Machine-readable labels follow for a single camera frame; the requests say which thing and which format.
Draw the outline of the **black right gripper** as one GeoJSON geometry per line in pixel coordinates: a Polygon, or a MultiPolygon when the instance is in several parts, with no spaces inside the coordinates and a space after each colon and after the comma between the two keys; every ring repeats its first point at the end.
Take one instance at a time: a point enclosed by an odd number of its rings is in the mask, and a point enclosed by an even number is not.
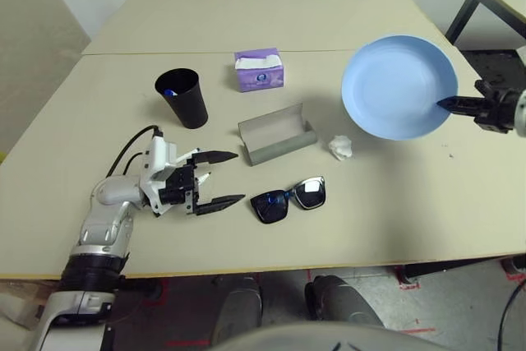
{"type": "Polygon", "coordinates": [[[439,100],[437,105],[450,113],[478,113],[474,122],[483,130],[503,134],[512,131],[519,92],[494,87],[484,80],[475,81],[474,86],[483,98],[450,96],[439,100]]]}

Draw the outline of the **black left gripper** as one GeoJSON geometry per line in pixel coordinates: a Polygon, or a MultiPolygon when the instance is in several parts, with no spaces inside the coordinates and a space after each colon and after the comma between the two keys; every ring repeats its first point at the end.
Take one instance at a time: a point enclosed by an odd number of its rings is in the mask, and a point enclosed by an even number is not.
{"type": "Polygon", "coordinates": [[[165,182],[165,188],[159,189],[159,200],[163,205],[183,205],[188,214],[207,215],[224,210],[245,197],[241,195],[220,196],[205,204],[198,204],[199,181],[195,175],[197,164],[222,163],[238,157],[229,151],[211,150],[192,154],[186,163],[176,168],[165,182]]]}

